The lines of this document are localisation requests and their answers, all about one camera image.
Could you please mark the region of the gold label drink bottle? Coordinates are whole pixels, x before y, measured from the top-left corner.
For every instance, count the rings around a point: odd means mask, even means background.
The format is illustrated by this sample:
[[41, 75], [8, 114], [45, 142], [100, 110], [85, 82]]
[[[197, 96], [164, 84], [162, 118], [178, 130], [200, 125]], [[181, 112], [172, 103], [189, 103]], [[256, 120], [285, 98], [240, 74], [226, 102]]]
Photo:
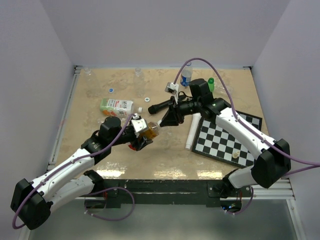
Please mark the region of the gold label drink bottle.
[[149, 122], [148, 123], [148, 129], [141, 133], [140, 135], [146, 136], [148, 139], [153, 140], [160, 134], [160, 127], [157, 123], [155, 122]]

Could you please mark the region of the clear plastic bottle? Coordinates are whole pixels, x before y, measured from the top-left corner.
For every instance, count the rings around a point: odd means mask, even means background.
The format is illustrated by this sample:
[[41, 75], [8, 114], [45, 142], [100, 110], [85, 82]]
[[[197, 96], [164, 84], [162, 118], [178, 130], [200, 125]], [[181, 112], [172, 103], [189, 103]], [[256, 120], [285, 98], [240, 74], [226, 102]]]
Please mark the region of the clear plastic bottle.
[[145, 94], [145, 75], [141, 68], [136, 67], [134, 70], [133, 86], [138, 97], [143, 97]]

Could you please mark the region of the clear crushed bottle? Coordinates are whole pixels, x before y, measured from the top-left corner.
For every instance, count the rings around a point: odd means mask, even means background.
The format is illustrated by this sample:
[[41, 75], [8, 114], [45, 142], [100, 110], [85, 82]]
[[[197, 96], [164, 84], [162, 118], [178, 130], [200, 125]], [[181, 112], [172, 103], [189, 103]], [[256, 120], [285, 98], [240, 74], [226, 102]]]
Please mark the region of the clear crushed bottle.
[[100, 118], [97, 119], [97, 123], [99, 125], [101, 125], [101, 124], [103, 124], [105, 122], [106, 119], [107, 119], [106, 117], [100, 117]]

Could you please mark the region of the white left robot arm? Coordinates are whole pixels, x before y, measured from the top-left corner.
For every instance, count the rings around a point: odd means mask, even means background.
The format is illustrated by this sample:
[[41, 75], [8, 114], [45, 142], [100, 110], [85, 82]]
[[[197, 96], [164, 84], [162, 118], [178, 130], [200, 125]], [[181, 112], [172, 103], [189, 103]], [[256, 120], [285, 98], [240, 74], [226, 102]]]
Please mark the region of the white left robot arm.
[[89, 168], [111, 153], [113, 146], [126, 144], [140, 151], [152, 143], [143, 133], [147, 121], [137, 113], [130, 114], [124, 124], [115, 116], [107, 117], [98, 130], [60, 165], [36, 177], [25, 178], [14, 188], [10, 208], [14, 211], [12, 228], [21, 227], [17, 219], [30, 230], [41, 226], [53, 211], [82, 195], [99, 196], [104, 190], [103, 179]]

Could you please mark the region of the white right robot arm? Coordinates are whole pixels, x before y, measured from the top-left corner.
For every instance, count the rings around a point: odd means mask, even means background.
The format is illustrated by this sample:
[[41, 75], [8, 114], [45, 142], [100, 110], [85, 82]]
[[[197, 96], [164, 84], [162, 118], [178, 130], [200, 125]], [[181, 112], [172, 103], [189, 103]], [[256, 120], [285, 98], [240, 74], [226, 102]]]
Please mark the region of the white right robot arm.
[[290, 145], [284, 139], [275, 140], [262, 133], [222, 98], [215, 98], [208, 83], [202, 79], [189, 84], [191, 99], [179, 99], [179, 86], [168, 82], [165, 91], [171, 94], [168, 111], [160, 122], [161, 127], [178, 126], [184, 117], [199, 113], [205, 120], [229, 132], [252, 154], [255, 163], [237, 169], [223, 178], [223, 192], [235, 196], [242, 187], [259, 185], [268, 189], [291, 169]]

